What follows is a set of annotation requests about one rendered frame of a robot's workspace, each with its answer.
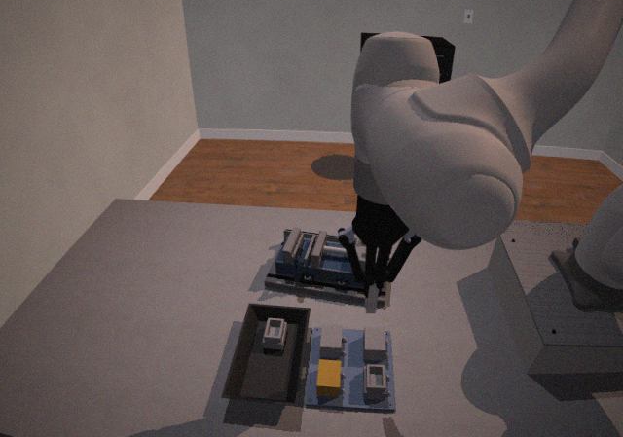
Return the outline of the orange-yellow block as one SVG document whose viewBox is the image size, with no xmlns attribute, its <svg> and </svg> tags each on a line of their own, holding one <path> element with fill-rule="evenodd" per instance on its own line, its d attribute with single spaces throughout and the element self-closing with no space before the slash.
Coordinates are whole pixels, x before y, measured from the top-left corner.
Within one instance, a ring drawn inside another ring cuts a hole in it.
<svg viewBox="0 0 623 437">
<path fill-rule="evenodd" d="M 341 361 L 319 359 L 316 395 L 339 397 Z"/>
</svg>

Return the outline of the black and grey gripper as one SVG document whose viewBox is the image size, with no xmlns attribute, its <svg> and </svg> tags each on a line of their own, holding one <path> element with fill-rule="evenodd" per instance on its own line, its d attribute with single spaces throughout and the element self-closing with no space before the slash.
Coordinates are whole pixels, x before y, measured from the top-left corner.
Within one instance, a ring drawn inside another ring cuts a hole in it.
<svg viewBox="0 0 623 437">
<path fill-rule="evenodd" d="M 421 238 L 405 224 L 401 225 L 402 223 L 389 205 L 373 203 L 357 195 L 356 215 L 352 220 L 352 226 L 338 230 L 339 243 L 347 251 L 356 282 L 365 283 L 366 313 L 376 313 L 378 297 L 381 296 L 384 282 L 395 280 L 412 249 L 421 242 Z M 394 228 L 395 226 L 399 227 Z M 354 235 L 366 245 L 365 272 L 357 261 Z M 402 239 L 387 264 L 392 245 L 400 238 Z M 376 262 L 377 247 L 379 252 Z"/>
</svg>

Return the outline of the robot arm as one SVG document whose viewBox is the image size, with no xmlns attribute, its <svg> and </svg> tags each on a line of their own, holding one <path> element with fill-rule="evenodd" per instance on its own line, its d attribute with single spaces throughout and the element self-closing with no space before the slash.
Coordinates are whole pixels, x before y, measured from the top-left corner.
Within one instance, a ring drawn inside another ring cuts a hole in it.
<svg viewBox="0 0 623 437">
<path fill-rule="evenodd" d="M 523 69 L 441 84 L 430 40 L 397 31 L 368 38 L 352 85 L 354 191 L 441 248 L 499 237 L 518 212 L 535 143 L 591 88 L 622 23 L 623 0 L 572 0 Z M 573 304 L 623 310 L 623 184 L 572 245 L 550 257 Z"/>
</svg>

